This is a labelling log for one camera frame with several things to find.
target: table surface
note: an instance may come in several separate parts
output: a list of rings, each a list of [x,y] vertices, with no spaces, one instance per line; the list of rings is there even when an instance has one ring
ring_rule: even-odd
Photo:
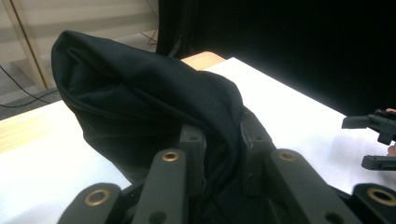
[[[328,184],[348,193],[360,182],[396,189],[396,172],[360,167],[362,156],[386,154],[371,130],[341,130],[344,115],[237,59],[204,52],[182,61],[233,81],[276,147],[301,153]],[[99,182],[130,185],[84,141],[62,101],[0,121],[0,223],[56,223],[81,190]]]

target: black fabric bag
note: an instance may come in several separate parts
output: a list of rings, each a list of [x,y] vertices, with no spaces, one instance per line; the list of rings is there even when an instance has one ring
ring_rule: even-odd
[[[228,79],[109,39],[63,32],[52,49],[58,90],[85,140],[122,171],[144,175],[182,123],[205,132],[202,223],[262,223],[260,199],[242,190],[241,95]]]

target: black backdrop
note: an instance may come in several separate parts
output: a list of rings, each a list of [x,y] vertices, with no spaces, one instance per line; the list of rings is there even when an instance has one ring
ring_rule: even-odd
[[[157,53],[178,41],[179,58],[236,57],[339,112],[367,115],[396,107],[395,2],[160,0]]]

